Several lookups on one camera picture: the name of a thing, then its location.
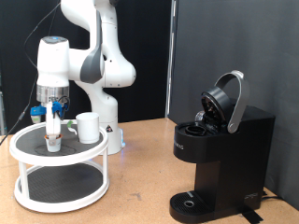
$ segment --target wooden table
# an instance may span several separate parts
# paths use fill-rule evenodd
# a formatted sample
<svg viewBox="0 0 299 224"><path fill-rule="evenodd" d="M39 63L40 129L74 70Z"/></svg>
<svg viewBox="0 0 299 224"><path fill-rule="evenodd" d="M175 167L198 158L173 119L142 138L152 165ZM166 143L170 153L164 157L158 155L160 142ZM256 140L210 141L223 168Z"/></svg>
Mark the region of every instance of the wooden table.
<svg viewBox="0 0 299 224"><path fill-rule="evenodd" d="M169 200L193 189L195 164L173 155L175 123L153 119L122 123L120 127L126 147L108 157L110 187L106 195L88 207L64 214L32 212L16 202L13 190L19 168L9 154L10 136L0 147L0 223L177 223L169 215ZM102 162L102 157L95 161ZM266 200L256 212L264 219L263 224L299 223L298 211L283 201ZM249 224L241 215L209 223Z"/></svg>

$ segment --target coffee maker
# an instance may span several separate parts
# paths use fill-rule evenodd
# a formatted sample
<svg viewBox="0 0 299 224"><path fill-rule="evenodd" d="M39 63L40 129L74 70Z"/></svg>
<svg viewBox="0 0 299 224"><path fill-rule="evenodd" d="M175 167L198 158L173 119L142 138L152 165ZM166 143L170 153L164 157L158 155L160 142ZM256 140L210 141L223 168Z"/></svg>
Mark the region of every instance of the coffee maker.
<svg viewBox="0 0 299 224"><path fill-rule="evenodd" d="M239 83L236 103L223 91ZM275 116L248 105L249 84L239 71L221 76L202 93L204 112L175 128L174 154L196 163L194 190L170 200L170 215L182 223L203 223L260 208Z"/></svg>

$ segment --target white mug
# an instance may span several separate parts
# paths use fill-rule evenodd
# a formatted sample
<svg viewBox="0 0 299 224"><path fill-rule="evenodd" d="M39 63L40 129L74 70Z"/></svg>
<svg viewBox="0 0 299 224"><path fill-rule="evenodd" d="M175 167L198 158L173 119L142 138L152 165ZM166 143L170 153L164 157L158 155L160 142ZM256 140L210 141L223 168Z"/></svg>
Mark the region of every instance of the white mug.
<svg viewBox="0 0 299 224"><path fill-rule="evenodd" d="M100 139L99 115L97 113L82 113L76 116L76 120L80 143L92 144Z"/></svg>

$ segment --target black wall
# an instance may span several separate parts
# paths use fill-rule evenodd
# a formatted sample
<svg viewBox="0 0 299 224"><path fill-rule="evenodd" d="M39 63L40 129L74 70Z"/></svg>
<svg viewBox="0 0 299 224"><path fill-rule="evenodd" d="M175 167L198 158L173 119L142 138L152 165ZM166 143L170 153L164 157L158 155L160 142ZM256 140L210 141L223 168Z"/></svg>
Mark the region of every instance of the black wall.
<svg viewBox="0 0 299 224"><path fill-rule="evenodd" d="M265 185L299 208L299 1L178 0L169 118L194 120L201 93L232 70L249 105L276 115ZM236 97L237 82L226 88Z"/></svg>
<svg viewBox="0 0 299 224"><path fill-rule="evenodd" d="M56 4L57 0L1 1L0 67L8 129L28 104L36 74L25 57L23 43ZM117 6L121 52L136 69L133 86L106 89L119 102L119 122L164 117L170 11L171 0L121 0ZM27 44L34 62L40 38L48 35L51 18L40 25ZM51 34L67 38L71 48L89 47L89 33L69 22L60 9ZM91 110L87 94L73 81L70 82L70 98L72 107L66 114L67 119ZM38 105L36 89L31 106L35 105ZM15 132L30 124L28 110Z"/></svg>

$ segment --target cable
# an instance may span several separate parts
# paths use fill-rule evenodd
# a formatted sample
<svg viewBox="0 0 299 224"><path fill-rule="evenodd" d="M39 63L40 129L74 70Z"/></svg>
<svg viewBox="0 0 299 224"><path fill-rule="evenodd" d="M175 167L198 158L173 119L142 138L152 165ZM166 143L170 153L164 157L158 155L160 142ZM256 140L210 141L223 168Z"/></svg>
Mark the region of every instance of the cable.
<svg viewBox="0 0 299 224"><path fill-rule="evenodd" d="M56 16L56 12L57 12L57 7L55 8L55 12L54 12L54 15L53 15L53 18L52 18L52 22L50 23L50 28L49 28L49 32L48 32L48 35L50 35L50 31L52 29L52 25L53 25L53 22L54 22L54 19L55 19L55 16Z"/></svg>
<svg viewBox="0 0 299 224"><path fill-rule="evenodd" d="M57 7L60 5L57 4L57 6L47 15L45 16L36 26L36 28L28 35L28 37L26 38L25 42L24 42L24 50L25 50L25 54L28 58L28 60L30 61L30 63L37 69L36 64L31 60L31 58L29 57L29 55L27 54L27 50L26 50L26 45L27 45L27 41L29 40L29 38L31 37L31 35L35 32L35 30L38 28L38 26L40 25L40 23L42 23L53 11L55 11L57 9Z"/></svg>
<svg viewBox="0 0 299 224"><path fill-rule="evenodd" d="M22 120L22 118L24 117L30 103L31 103L31 98L32 98L32 93L34 92L34 88L35 88L35 85L36 85L36 80L37 80L37 77L38 75L36 74L36 78L35 78L35 82L34 82L34 85L32 86L32 89L31 89L31 93L30 93L30 97L29 97L29 102L28 102L28 105L25 107L25 109L21 112L17 122L15 123L15 125L9 130L9 132L7 133L7 135L4 137L4 139L2 139L1 143L0 143L0 146L2 145L2 143L7 139L7 137L10 135L10 133L17 127L17 125L19 124L19 122Z"/></svg>
<svg viewBox="0 0 299 224"><path fill-rule="evenodd" d="M267 199L278 199L278 200L284 201L283 198L281 198L279 196L270 196L270 197L262 197L262 202Z"/></svg>
<svg viewBox="0 0 299 224"><path fill-rule="evenodd" d="M55 14L53 16L53 19L52 19L52 22L51 22L51 25L50 25L50 29L53 25L53 21L55 19L55 15L56 15L56 9L57 7L60 5L57 4L57 6L47 15L45 16L36 26L36 28L27 36L25 42L24 42L24 51L25 51L25 54L28 58L28 60L30 61L30 63L37 69L36 65L34 64L34 62L31 60L31 58L29 57L29 55L27 54L27 51L26 51L26 44L27 44L27 41L29 40L29 38L31 37L31 35L36 31L37 27L40 25L41 22L43 22L54 10L55 10ZM25 107L25 109L21 112L17 122L15 123L15 125L9 130L9 132L7 133L7 135L4 137L4 139L2 139L2 141L0 142L0 146L2 145L2 143L7 139L7 137L12 133L12 131L17 127L17 125L19 124L19 122L22 120L22 118L24 117L30 103L31 103L31 99L32 99L32 94L34 92L34 88L35 88L35 85L36 85L36 81L37 81L37 77L38 77L38 73L36 74L36 78L35 78L35 82L34 82L34 85L32 86L32 89L31 89L31 93L30 93L30 97L29 97L29 102L28 102L28 105Z"/></svg>

